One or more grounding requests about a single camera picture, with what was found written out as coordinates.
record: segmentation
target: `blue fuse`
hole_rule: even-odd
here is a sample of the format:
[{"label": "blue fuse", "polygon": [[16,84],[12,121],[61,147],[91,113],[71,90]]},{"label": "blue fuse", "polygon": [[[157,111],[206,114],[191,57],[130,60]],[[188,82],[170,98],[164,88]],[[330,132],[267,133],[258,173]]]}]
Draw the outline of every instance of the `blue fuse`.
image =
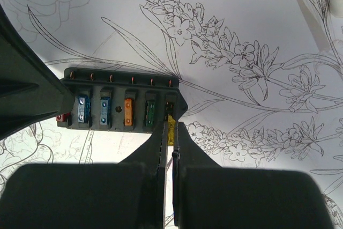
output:
[{"label": "blue fuse", "polygon": [[78,103],[77,121],[87,123],[91,115],[91,101],[88,96],[82,95],[79,96]]},{"label": "blue fuse", "polygon": [[111,114],[111,98],[110,97],[102,97],[101,101],[101,109],[100,109],[100,125],[108,125],[110,114]]}]

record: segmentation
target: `green fuse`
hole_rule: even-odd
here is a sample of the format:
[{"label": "green fuse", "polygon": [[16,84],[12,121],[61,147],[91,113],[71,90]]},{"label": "green fuse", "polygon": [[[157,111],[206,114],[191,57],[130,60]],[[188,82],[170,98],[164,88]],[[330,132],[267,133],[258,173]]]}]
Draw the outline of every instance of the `green fuse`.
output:
[{"label": "green fuse", "polygon": [[153,127],[155,117],[155,101],[148,100],[146,102],[145,126]]}]

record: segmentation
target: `table surface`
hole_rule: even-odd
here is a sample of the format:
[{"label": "table surface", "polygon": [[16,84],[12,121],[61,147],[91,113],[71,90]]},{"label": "table surface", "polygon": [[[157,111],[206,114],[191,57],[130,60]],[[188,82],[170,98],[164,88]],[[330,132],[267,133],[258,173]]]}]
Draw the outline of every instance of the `table surface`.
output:
[{"label": "table surface", "polygon": [[[230,167],[318,183],[343,228],[343,19],[325,0],[0,0],[61,78],[70,66],[176,75],[192,139]],[[58,128],[0,142],[0,185],[28,162],[117,162],[149,135]],[[172,221],[168,171],[166,224]]]}]

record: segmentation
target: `orange fuse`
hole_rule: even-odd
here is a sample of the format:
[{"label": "orange fuse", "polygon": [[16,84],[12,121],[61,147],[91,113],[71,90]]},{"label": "orange fuse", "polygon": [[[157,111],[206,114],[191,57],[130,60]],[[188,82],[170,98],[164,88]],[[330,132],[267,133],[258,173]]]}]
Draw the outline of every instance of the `orange fuse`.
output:
[{"label": "orange fuse", "polygon": [[133,125],[133,111],[132,111],[132,100],[125,99],[125,126],[132,126]]}]

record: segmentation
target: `screw hole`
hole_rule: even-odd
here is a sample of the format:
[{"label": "screw hole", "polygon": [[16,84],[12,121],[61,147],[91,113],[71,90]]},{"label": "screw hole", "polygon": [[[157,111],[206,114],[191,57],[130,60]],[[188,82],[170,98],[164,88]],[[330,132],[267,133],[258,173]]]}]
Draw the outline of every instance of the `screw hole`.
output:
[{"label": "screw hole", "polygon": [[122,111],[122,107],[116,107],[115,109],[117,113],[120,113]]}]

